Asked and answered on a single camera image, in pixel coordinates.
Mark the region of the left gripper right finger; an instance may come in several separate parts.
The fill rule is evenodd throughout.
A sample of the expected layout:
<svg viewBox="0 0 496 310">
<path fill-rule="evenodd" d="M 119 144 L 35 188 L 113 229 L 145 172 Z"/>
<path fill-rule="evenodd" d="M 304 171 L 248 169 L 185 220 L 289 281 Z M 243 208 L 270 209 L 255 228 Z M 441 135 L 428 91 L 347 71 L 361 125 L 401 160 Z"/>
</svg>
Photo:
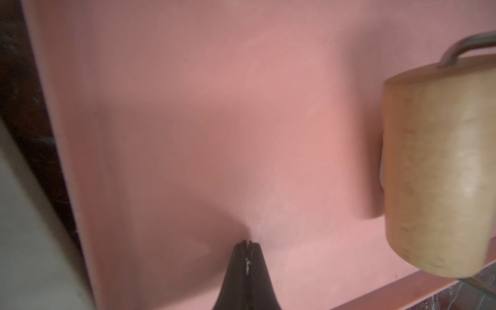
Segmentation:
<svg viewBox="0 0 496 310">
<path fill-rule="evenodd" d="M 261 245 L 249 242 L 246 256 L 248 309 L 277 309 L 277 301 Z"/>
</svg>

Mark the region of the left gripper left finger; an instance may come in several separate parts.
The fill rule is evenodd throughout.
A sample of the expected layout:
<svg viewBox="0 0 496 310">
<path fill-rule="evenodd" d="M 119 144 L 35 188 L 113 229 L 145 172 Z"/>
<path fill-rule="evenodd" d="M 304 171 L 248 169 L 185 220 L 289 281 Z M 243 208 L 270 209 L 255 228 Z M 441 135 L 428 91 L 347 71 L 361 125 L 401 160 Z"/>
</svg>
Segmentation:
<svg viewBox="0 0 496 310">
<path fill-rule="evenodd" d="M 248 243 L 236 244 L 214 310 L 248 309 Z"/>
</svg>

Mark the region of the wooden dough roller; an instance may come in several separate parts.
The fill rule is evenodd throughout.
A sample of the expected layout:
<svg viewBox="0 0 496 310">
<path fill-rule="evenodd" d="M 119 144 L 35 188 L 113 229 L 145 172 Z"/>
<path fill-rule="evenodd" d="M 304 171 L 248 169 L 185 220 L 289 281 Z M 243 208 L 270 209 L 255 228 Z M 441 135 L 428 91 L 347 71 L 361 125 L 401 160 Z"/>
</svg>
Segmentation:
<svg viewBox="0 0 496 310">
<path fill-rule="evenodd" d="M 383 86 L 382 184 L 388 244 L 429 274 L 484 266 L 495 221 L 495 32 Z"/>
</svg>

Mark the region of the white dough piece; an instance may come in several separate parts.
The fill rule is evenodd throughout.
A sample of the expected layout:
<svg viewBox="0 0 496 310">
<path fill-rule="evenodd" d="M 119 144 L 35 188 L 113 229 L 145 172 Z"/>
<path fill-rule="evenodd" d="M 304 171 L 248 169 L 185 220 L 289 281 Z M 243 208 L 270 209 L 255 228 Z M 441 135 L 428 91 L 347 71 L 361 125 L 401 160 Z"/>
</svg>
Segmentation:
<svg viewBox="0 0 496 310">
<path fill-rule="evenodd" d="M 381 162 L 380 162 L 380 171 L 379 171 L 379 180 L 381 189 L 384 190 L 384 146 L 381 149 Z"/>
</svg>

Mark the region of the pink rectangular tray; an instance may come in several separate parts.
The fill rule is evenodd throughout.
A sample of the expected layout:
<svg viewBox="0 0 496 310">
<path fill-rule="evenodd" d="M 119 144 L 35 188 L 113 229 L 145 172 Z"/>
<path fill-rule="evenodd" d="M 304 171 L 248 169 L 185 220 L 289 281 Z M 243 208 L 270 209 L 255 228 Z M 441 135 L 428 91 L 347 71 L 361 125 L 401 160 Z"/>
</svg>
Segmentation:
<svg viewBox="0 0 496 310">
<path fill-rule="evenodd" d="M 99 309 L 211 309 L 233 246 L 283 309 L 416 272 L 389 247 L 382 82 L 494 1 L 23 1 Z"/>
</svg>

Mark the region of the beige rectangular tray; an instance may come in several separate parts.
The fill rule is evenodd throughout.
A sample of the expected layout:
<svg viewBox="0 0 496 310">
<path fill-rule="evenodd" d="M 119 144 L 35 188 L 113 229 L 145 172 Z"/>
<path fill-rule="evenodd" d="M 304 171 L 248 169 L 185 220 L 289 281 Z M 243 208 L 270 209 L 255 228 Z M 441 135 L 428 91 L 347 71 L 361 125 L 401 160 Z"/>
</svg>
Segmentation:
<svg viewBox="0 0 496 310">
<path fill-rule="evenodd" d="M 85 263 L 1 125 L 1 309 L 95 309 Z"/>
</svg>

